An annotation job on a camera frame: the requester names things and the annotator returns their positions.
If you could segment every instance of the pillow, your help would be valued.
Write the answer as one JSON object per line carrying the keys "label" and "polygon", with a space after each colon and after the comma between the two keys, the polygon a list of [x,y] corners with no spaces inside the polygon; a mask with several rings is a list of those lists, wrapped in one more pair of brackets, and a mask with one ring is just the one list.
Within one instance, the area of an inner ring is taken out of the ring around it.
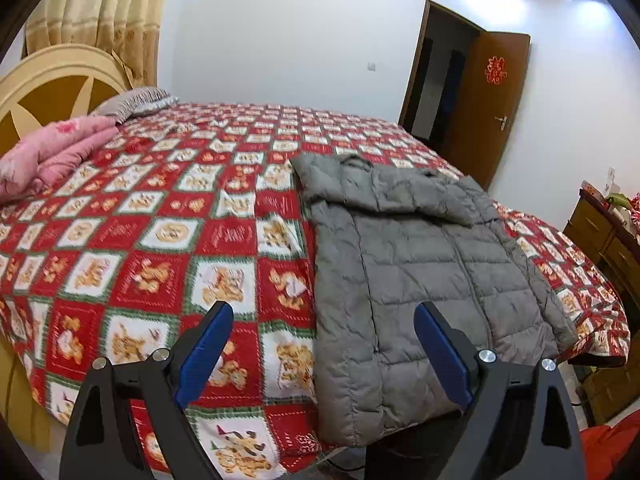
{"label": "pillow", "polygon": [[175,105],[179,100],[180,99],[178,99],[176,96],[170,95],[169,97],[165,97],[164,99],[160,99],[159,101],[138,105],[136,106],[136,109],[133,110],[131,117],[144,117],[155,114],[159,110],[164,110],[165,108]]}
{"label": "pillow", "polygon": [[113,117],[116,119],[116,124],[122,124],[129,119],[137,106],[152,103],[168,96],[168,92],[157,86],[141,86],[107,99],[91,112],[91,115]]}

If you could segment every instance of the wooden dresser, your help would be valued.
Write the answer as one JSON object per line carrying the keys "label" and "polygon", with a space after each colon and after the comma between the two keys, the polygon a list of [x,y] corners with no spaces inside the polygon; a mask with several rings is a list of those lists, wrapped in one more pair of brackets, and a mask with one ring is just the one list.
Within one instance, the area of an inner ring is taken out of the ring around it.
{"label": "wooden dresser", "polygon": [[624,366],[599,368],[582,381],[596,424],[605,424],[640,396],[640,244],[583,189],[564,234],[616,287],[633,336]]}

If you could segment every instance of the wooden headboard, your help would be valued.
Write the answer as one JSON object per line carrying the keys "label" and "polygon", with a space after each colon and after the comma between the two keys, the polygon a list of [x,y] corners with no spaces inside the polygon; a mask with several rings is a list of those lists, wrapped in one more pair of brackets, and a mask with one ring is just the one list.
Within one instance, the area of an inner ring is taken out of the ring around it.
{"label": "wooden headboard", "polygon": [[35,52],[0,80],[0,155],[39,127],[87,115],[129,89],[124,70],[98,48],[65,43]]}

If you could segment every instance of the beige curtain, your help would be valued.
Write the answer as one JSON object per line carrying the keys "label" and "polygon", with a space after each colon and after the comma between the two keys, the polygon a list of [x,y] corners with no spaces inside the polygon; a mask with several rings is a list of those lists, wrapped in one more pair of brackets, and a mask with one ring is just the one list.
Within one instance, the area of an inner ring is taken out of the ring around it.
{"label": "beige curtain", "polygon": [[132,86],[155,85],[163,2],[42,0],[27,20],[27,54],[59,43],[97,46],[119,58]]}

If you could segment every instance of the door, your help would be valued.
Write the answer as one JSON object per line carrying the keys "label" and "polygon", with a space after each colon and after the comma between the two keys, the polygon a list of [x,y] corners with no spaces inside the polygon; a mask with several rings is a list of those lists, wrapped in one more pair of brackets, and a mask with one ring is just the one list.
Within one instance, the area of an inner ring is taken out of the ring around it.
{"label": "door", "polygon": [[500,163],[527,73],[530,36],[481,32],[465,63],[441,155],[487,189]]}

